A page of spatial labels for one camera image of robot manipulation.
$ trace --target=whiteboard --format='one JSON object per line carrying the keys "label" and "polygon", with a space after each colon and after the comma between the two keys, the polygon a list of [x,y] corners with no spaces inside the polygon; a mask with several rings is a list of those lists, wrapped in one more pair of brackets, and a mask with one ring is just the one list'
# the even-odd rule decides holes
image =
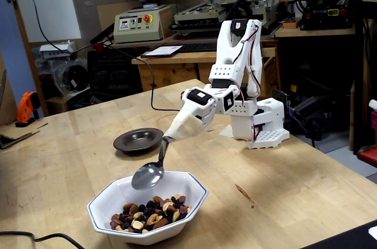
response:
{"label": "whiteboard", "polygon": [[[44,42],[31,0],[18,0],[29,42]],[[80,39],[73,0],[35,0],[39,20],[46,37],[51,41]]]}

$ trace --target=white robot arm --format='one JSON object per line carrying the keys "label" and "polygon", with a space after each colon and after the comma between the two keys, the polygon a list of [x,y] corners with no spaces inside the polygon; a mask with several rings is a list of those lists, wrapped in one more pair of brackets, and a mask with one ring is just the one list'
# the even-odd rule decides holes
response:
{"label": "white robot arm", "polygon": [[[256,101],[260,95],[263,65],[261,29],[262,23],[258,20],[223,22],[217,40],[216,63],[209,77],[211,84],[204,89],[193,87],[184,92],[183,107],[165,133],[166,137],[182,140],[199,135],[215,114],[222,114],[231,116],[234,137],[246,140],[249,148],[274,147],[289,138],[289,133],[283,129],[283,104],[274,99]],[[249,81],[246,93],[242,93],[245,69]],[[262,138],[258,142],[262,130],[278,132],[279,136],[269,135],[270,142],[261,142]]]}

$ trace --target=red emergency stop button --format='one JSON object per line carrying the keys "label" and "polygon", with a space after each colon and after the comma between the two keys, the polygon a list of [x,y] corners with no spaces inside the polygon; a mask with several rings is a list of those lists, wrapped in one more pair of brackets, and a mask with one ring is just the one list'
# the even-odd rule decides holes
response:
{"label": "red emergency stop button", "polygon": [[143,20],[146,24],[150,24],[153,20],[153,16],[152,15],[144,15]]}

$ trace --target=white bowl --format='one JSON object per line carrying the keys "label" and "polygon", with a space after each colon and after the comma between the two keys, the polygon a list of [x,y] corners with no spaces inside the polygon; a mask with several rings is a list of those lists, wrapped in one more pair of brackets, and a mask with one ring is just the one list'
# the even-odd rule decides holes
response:
{"label": "white bowl", "polygon": [[[207,189],[189,172],[165,171],[160,183],[142,191],[133,189],[131,180],[132,177],[126,177],[111,182],[87,206],[94,230],[99,233],[117,235],[128,243],[151,245],[177,235],[194,218],[208,195]],[[185,205],[193,206],[183,220],[144,234],[111,229],[111,216],[121,213],[124,204],[145,205],[153,196],[166,199],[178,193],[186,196]]]}

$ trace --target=small dish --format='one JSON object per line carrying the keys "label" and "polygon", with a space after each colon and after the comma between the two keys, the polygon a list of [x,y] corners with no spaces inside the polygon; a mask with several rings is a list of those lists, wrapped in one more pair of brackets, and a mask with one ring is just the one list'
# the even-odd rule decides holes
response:
{"label": "small dish", "polygon": [[164,133],[156,128],[140,128],[120,135],[113,146],[123,152],[143,151],[157,146],[163,136]]}

